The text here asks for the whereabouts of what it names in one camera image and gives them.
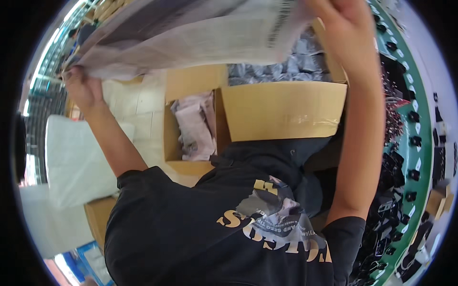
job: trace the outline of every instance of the black hair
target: black hair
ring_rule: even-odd
[[[73,36],[76,34],[77,31],[78,31],[78,30],[76,30],[76,29],[71,29],[71,30],[68,32],[68,37],[69,37],[69,38],[73,37]]]

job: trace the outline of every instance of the hand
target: hand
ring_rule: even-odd
[[[380,80],[375,25],[364,0],[305,0],[321,18],[329,52],[357,81]]]
[[[84,114],[90,113],[95,106],[106,105],[101,80],[84,75],[82,67],[72,67],[64,78],[68,95]]]

